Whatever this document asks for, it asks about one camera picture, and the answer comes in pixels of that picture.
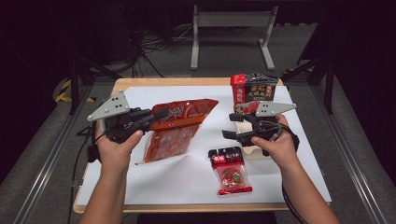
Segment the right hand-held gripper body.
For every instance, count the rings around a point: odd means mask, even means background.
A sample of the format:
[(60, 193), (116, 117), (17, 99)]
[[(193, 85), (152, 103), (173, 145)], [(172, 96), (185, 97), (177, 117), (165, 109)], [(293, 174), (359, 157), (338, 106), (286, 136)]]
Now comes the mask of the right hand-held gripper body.
[(296, 104), (274, 103), (273, 101), (252, 101), (241, 104), (243, 120), (252, 126), (250, 132), (241, 133), (241, 145), (243, 147), (252, 146), (251, 138), (253, 136), (273, 142), (282, 134), (283, 130), (291, 133), (290, 128), (276, 119), (276, 115), (296, 107)]

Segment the person's right hand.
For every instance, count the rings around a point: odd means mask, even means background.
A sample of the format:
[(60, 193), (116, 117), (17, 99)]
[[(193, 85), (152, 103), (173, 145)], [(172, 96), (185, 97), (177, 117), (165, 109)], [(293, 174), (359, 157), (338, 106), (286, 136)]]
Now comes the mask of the person's right hand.
[(274, 142), (257, 136), (252, 137), (251, 142), (267, 151), (281, 171), (291, 170), (300, 166), (292, 136), (285, 130)]

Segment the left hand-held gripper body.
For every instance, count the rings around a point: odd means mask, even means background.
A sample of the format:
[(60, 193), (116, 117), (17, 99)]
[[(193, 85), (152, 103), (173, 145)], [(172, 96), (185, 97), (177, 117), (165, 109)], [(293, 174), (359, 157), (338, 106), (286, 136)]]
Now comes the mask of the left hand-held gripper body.
[(148, 110), (130, 107), (125, 93), (120, 91), (92, 112), (87, 121), (98, 121), (103, 134), (120, 144), (139, 130), (139, 122), (145, 121)]

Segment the person's left hand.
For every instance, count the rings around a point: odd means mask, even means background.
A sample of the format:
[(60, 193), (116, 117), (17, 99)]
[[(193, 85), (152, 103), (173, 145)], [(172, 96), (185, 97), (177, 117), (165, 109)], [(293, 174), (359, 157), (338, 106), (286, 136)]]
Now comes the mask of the person's left hand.
[(129, 169), (131, 153), (140, 142), (144, 133), (140, 130), (133, 133), (123, 143), (110, 141), (96, 126), (95, 144), (98, 146), (101, 158), (101, 174), (107, 176), (126, 175)]

